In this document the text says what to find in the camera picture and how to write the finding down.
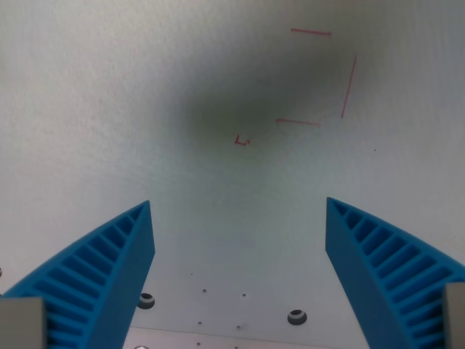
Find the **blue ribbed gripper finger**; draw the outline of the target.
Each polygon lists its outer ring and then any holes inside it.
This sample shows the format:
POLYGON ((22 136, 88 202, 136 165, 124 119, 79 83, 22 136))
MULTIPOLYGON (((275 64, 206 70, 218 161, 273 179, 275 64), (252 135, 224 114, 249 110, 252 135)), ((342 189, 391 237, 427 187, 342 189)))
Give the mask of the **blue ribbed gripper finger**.
POLYGON ((325 251, 370 348, 445 348, 442 293, 464 266, 380 218, 326 200, 325 251))
POLYGON ((58 252, 3 296, 44 301, 48 348, 122 348, 154 255, 144 201, 58 252))

